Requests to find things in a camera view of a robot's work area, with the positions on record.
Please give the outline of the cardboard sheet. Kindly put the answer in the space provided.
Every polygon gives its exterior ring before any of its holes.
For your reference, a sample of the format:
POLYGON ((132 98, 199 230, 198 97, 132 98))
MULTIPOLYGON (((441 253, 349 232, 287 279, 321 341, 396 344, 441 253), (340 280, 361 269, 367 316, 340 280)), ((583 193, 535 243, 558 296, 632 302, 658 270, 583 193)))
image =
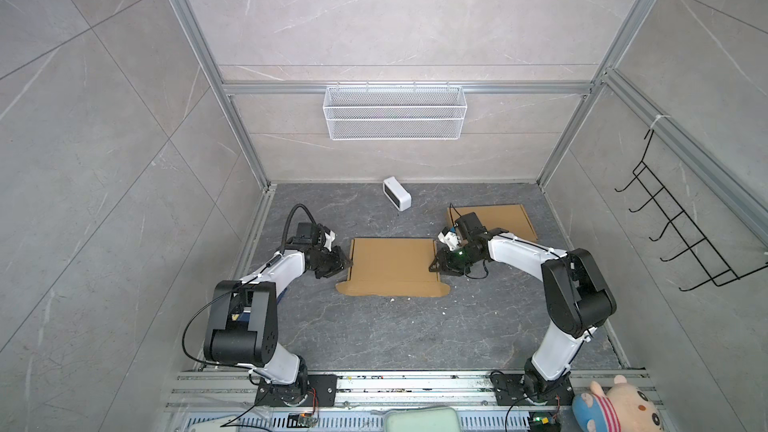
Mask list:
POLYGON ((336 285, 346 296, 439 298, 451 288, 429 267, 436 254, 429 238, 355 238, 347 279, 336 285))

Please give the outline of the cardboard box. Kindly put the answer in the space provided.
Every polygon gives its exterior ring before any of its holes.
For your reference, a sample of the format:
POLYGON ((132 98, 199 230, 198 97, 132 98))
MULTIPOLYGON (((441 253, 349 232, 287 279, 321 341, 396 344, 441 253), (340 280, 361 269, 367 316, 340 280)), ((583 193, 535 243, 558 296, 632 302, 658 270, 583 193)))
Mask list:
POLYGON ((446 211, 447 224, 452 226, 460 215, 472 212, 488 230, 502 228, 524 240, 538 241, 532 222, 520 204, 457 207, 446 211))

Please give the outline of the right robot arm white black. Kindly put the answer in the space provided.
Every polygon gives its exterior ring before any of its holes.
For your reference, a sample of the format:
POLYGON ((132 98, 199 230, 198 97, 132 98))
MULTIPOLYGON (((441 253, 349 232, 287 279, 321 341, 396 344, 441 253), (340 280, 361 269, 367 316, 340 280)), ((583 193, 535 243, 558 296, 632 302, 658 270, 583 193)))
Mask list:
POLYGON ((541 281, 550 318, 536 352, 526 361, 521 386, 534 404, 550 400, 569 378, 584 343, 617 310, 610 287, 590 252, 545 247, 501 228, 487 229, 467 213, 438 234, 429 270, 453 276, 470 274, 474 264, 498 262, 541 281))

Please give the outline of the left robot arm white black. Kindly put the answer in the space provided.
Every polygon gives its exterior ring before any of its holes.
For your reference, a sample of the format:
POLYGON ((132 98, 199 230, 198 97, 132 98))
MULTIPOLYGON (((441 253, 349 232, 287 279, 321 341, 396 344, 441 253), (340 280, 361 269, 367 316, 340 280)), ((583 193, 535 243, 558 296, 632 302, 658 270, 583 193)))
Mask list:
POLYGON ((335 238, 322 224, 302 222, 264 265, 238 280, 219 282, 202 347, 205 361, 245 368, 289 406, 304 402, 309 394, 307 366, 279 343, 278 298, 306 272, 325 278, 351 265, 335 238))

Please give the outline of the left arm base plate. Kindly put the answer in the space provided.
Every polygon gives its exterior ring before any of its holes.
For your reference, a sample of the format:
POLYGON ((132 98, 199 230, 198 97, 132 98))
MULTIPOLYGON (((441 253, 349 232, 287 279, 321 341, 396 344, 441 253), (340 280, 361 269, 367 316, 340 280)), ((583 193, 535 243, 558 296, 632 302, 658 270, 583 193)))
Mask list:
POLYGON ((260 406, 332 407, 335 404, 338 376, 309 374, 291 385, 266 385, 258 388, 255 403, 260 406))

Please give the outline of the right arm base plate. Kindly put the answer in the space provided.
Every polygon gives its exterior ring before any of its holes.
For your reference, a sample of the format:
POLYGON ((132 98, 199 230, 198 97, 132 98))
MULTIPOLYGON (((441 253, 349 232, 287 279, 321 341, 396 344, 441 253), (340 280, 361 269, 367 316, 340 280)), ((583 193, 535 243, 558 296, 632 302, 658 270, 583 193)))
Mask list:
POLYGON ((507 374, 491 371, 488 379, 500 406, 569 405, 575 396, 570 373, 555 381, 541 382, 529 373, 507 374))

